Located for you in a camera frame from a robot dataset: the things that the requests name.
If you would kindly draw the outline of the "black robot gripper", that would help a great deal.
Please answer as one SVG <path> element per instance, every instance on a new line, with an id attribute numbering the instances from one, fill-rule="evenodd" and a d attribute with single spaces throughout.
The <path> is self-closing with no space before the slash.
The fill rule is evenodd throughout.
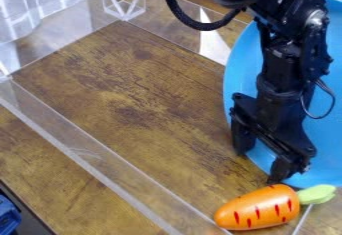
<path id="1" fill-rule="evenodd" d="M 268 184 L 304 173 L 316 154 L 303 130 L 304 108 L 309 106 L 313 86 L 277 91 L 261 75 L 256 77 L 256 97 L 232 94 L 229 108 L 232 147 L 244 155 L 260 140 L 275 153 Z"/>

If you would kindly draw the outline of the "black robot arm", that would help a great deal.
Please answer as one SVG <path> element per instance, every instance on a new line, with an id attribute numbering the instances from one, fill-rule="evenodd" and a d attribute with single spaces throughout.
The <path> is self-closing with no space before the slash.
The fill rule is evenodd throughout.
<path id="1" fill-rule="evenodd" d="M 316 154 L 303 127 L 315 89 L 330 92 L 321 81 L 332 58 L 327 52 L 330 23 L 324 0 L 216 0 L 255 13 L 263 56 L 255 97 L 232 95 L 232 146 L 245 154 L 261 141 L 275 153 L 271 184 L 303 173 Z"/>

